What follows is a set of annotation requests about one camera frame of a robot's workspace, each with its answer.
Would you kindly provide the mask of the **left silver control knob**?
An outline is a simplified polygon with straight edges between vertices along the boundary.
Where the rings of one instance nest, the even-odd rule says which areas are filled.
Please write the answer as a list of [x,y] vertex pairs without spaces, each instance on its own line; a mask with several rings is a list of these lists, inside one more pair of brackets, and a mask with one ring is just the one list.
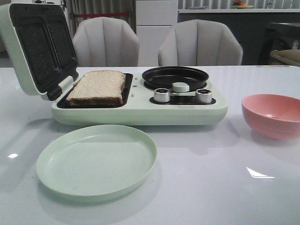
[[167,103],[171,100],[170,91],[166,88],[158,88],[154,90],[154,101],[158,103]]

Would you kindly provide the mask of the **white cabinet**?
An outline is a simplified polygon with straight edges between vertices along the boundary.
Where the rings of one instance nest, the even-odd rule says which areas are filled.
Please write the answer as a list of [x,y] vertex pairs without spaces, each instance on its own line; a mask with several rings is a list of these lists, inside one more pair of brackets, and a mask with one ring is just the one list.
[[178,20],[177,0],[137,0],[136,34],[140,41],[140,67],[158,65],[158,50],[169,28]]

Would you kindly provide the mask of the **green breakfast maker base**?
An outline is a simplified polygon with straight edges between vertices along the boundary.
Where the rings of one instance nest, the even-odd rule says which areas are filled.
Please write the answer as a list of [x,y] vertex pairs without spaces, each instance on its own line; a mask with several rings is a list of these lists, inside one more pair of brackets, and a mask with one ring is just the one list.
[[220,122],[227,113],[227,100],[207,81],[206,89],[212,92],[212,103],[200,105],[155,104],[150,101],[153,90],[143,84],[142,74],[129,76],[127,102],[116,108],[72,108],[65,102],[67,90],[52,105],[54,118],[63,124],[92,126],[99,124],[119,124],[129,126],[148,125],[210,125]]

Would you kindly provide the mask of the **grey upholstered chair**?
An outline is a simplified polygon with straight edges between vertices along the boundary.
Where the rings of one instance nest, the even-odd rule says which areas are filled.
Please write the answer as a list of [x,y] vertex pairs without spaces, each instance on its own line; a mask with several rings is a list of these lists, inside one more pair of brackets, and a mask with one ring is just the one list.
[[243,49],[223,23],[189,20],[170,27],[158,50],[159,66],[239,66]]
[[73,37],[80,67],[136,67],[139,39],[121,19],[97,17],[82,21]]

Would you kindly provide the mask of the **dark kitchen counter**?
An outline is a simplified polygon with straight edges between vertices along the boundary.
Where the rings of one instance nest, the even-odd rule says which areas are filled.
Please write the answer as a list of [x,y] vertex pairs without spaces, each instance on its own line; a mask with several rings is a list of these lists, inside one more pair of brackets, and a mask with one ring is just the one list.
[[180,9],[178,21],[193,19],[227,25],[243,48],[243,65],[264,65],[270,51],[300,40],[299,9]]

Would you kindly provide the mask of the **pink bowl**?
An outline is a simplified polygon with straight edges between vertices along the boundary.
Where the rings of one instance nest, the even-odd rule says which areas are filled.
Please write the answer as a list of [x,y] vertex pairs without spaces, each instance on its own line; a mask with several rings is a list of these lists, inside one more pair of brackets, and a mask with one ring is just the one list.
[[241,101],[246,123],[256,132],[276,140],[300,137],[300,100],[277,94],[254,94]]

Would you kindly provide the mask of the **right silver control knob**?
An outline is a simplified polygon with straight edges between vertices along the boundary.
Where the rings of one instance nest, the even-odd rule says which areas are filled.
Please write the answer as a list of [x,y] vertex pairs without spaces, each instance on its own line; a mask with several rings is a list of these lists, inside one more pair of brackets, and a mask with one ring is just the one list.
[[198,103],[208,104],[212,102],[212,92],[208,89],[197,89],[195,91],[195,101]]

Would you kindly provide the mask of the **green sandwich maker lid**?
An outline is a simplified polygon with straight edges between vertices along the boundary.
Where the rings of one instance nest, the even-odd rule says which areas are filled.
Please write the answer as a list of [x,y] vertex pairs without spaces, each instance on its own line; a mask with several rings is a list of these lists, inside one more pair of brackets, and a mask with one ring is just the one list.
[[27,95],[54,101],[70,91],[79,76],[78,61],[60,6],[2,5],[0,35]]

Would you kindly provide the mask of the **black round frying pan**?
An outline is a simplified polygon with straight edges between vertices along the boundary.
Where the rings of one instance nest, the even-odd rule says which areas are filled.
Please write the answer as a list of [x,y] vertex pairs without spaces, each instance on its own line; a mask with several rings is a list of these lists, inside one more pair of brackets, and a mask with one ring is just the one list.
[[144,85],[151,89],[170,89],[173,83],[181,82],[189,86],[189,91],[203,88],[209,75],[200,69],[180,66],[155,67],[142,73]]

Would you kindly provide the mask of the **silver control knob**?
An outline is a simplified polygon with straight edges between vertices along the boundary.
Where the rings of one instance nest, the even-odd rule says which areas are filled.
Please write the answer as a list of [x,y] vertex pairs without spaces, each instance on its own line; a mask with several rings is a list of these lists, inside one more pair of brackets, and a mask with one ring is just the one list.
[[167,103],[171,100],[170,91],[166,88],[158,88],[154,90],[154,101],[158,103]]
[[208,89],[197,89],[195,91],[195,101],[198,103],[208,104],[212,102],[212,92]]

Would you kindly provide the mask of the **right grey upholstered chair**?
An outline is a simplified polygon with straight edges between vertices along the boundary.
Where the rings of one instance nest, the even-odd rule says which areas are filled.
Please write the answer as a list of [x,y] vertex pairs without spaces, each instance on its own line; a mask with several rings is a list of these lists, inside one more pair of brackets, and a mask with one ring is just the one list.
[[239,66],[243,49],[223,23],[189,20],[170,27],[158,50],[159,66]]

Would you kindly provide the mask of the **olive cushion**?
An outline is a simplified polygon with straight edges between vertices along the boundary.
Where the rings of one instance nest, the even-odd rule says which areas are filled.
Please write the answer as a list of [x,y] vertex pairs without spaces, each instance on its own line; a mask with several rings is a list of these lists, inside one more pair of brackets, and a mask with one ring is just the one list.
[[272,65],[300,66],[300,49],[273,50],[270,52]]

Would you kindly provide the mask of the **red barrier tape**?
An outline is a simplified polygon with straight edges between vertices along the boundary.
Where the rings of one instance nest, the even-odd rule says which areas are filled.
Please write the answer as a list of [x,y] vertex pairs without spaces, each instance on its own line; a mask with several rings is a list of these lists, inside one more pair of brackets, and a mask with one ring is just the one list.
[[96,17],[117,17],[117,16],[130,16],[130,12],[104,13],[104,14],[73,14],[74,18],[96,18]]

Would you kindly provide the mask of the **fruit plate on counter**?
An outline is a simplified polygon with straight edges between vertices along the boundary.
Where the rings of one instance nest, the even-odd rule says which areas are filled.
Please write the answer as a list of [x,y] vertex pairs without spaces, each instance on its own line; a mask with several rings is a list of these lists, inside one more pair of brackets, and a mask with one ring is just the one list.
[[233,9],[251,9],[253,7],[254,6],[248,5],[247,3],[245,3],[245,2],[243,2],[241,0],[234,0],[231,3],[231,8],[233,8]]

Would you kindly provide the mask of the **green round plate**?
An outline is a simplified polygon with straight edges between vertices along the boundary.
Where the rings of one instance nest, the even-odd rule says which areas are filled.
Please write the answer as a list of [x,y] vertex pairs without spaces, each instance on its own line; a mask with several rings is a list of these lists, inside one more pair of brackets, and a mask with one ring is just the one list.
[[40,154],[39,180],[56,195],[79,202],[100,202],[140,186],[155,165],[157,148],[143,131],[97,125],[67,133]]

